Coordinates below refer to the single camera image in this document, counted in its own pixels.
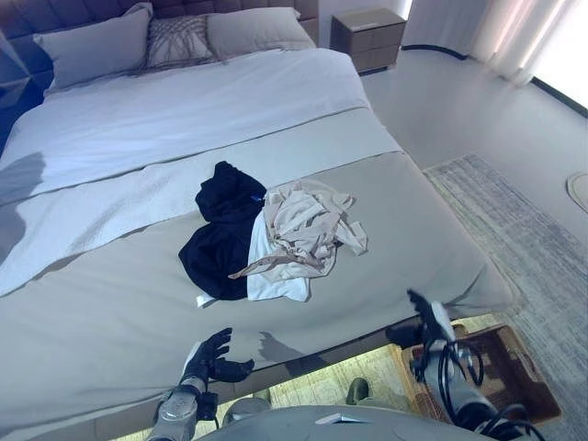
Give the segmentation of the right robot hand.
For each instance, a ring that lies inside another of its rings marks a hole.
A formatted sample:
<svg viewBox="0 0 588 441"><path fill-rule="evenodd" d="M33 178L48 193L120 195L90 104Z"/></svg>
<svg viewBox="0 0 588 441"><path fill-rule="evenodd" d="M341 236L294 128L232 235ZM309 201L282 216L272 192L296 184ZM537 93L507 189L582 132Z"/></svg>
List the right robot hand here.
<svg viewBox="0 0 588 441"><path fill-rule="evenodd" d="M407 294L423 322L422 339L426 347L440 349L445 344L453 344L457 341L454 328L442 303L437 300L429 301L413 289L408 289Z"/></svg>

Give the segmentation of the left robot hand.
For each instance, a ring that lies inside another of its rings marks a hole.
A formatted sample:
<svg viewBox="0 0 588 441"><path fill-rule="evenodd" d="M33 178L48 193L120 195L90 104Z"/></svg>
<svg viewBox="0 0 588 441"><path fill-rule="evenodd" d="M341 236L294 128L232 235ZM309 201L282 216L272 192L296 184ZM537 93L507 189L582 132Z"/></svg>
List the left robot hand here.
<svg viewBox="0 0 588 441"><path fill-rule="evenodd" d="M210 380L235 383L245 380L254 370L254 361L246 362L228 360L232 339L232 328L225 328L202 343L195 344L187 356L181 383L192 379L207 385Z"/></svg>

